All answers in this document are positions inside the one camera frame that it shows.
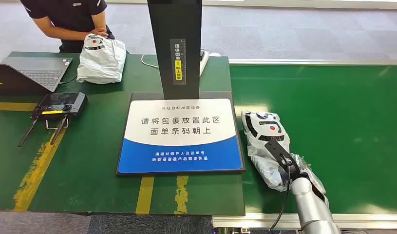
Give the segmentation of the person's hand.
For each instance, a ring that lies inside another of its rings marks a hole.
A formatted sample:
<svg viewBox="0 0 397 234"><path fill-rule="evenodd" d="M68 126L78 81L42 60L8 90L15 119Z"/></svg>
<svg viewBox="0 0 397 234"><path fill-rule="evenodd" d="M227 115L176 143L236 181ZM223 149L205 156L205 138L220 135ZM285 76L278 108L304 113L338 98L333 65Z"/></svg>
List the person's hand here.
<svg viewBox="0 0 397 234"><path fill-rule="evenodd" d="M107 33L107 30L105 28L95 28L92 31L90 31L90 34L102 36L104 38L108 38L109 34Z"/></svg>

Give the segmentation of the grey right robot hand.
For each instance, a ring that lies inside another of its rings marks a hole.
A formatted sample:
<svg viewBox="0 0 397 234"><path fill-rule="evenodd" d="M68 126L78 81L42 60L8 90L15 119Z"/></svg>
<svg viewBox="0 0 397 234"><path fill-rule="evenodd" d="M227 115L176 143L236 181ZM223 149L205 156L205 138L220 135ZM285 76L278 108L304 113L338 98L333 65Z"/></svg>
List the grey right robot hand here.
<svg viewBox="0 0 397 234"><path fill-rule="evenodd" d="M319 178L312 171L310 164L308 164L303 157L298 154L291 154L292 158L295 160L297 167L299 168L299 172L296 173L293 182L298 178L306 178L310 181L313 193L319 197L327 206L328 199L326 197L326 190L323 183L319 180Z"/></svg>

